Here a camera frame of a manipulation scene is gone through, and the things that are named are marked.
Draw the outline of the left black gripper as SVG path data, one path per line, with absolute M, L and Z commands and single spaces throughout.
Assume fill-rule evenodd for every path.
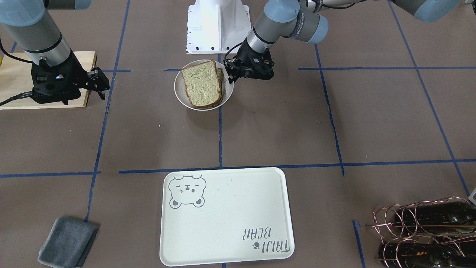
M 228 83 L 233 84 L 245 75 L 245 71 L 250 69 L 251 75 L 265 74 L 265 69 L 261 66 L 262 55 L 254 51 L 245 39 L 236 56 L 232 59 L 225 58 L 224 66 L 228 74 Z

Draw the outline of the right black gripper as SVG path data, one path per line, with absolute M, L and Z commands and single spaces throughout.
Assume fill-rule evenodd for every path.
M 70 100 L 81 97 L 80 88 L 86 84 L 89 90 L 97 92 L 101 100 L 106 99 L 105 91 L 110 89 L 110 81 L 102 69 L 95 67 L 85 71 L 73 51 L 58 66 L 48 66 L 44 60 L 39 65 L 33 63 L 31 78 L 31 99 L 40 104 L 63 102 L 67 105 Z

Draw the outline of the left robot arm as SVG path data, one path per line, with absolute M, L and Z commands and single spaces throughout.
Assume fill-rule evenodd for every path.
M 270 53 L 280 38 L 318 44 L 328 34 L 328 20 L 321 10 L 344 10 L 357 0 L 269 0 L 232 59 L 225 58 L 228 82 L 239 78 L 270 80 L 274 61 Z

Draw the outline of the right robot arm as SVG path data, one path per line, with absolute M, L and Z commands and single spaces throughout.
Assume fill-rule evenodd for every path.
M 51 17 L 50 10 L 85 10 L 90 0 L 2 0 L 0 21 L 29 56 L 33 87 L 1 102 L 31 98 L 39 104 L 81 97 L 81 89 L 97 92 L 105 100 L 110 83 L 104 72 L 94 67 L 86 71 Z

